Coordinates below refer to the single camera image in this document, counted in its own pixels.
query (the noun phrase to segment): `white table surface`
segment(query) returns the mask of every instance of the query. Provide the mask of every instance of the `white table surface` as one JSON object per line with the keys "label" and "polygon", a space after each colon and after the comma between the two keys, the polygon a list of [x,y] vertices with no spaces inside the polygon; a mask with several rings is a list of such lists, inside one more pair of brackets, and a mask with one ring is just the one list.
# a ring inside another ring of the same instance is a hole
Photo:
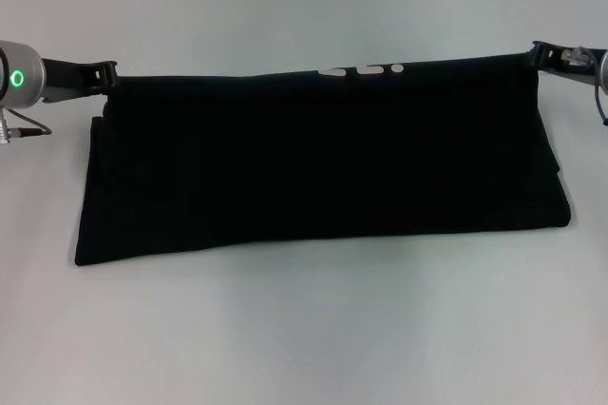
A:
{"label": "white table surface", "polygon": [[[605,0],[0,0],[0,38],[122,75],[608,47]],[[608,129],[541,78],[574,208],[538,232],[256,244],[77,268],[90,118],[0,149],[0,403],[605,404]]]}

